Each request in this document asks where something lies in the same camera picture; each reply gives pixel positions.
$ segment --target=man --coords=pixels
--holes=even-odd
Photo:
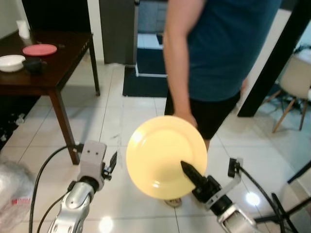
[[[210,139],[240,99],[281,0],[169,0],[164,58],[166,115]],[[166,201],[177,207],[181,199]]]

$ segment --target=wooden table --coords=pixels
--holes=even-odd
[[[1,95],[47,95],[50,96],[72,163],[79,164],[78,154],[72,149],[75,144],[60,91],[89,49],[96,95],[100,95],[95,51],[91,33],[32,32],[31,39],[24,40],[15,32],[0,40],[0,56],[24,55],[22,49],[31,44],[46,43],[58,47],[55,54],[43,56],[47,62],[43,73],[31,76],[22,69],[14,73],[0,71]]]

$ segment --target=yellow plate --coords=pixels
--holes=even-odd
[[[180,198],[194,189],[180,161],[192,164],[202,175],[207,151],[200,133],[174,116],[148,120],[133,133],[126,151],[126,165],[133,183],[158,199]]]

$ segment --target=sandal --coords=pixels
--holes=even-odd
[[[181,198],[173,199],[173,200],[165,200],[165,203],[170,207],[177,208],[181,206]]]

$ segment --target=white bowl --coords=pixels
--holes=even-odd
[[[23,68],[22,61],[25,60],[21,55],[7,55],[0,57],[0,70],[3,72],[14,72]]]

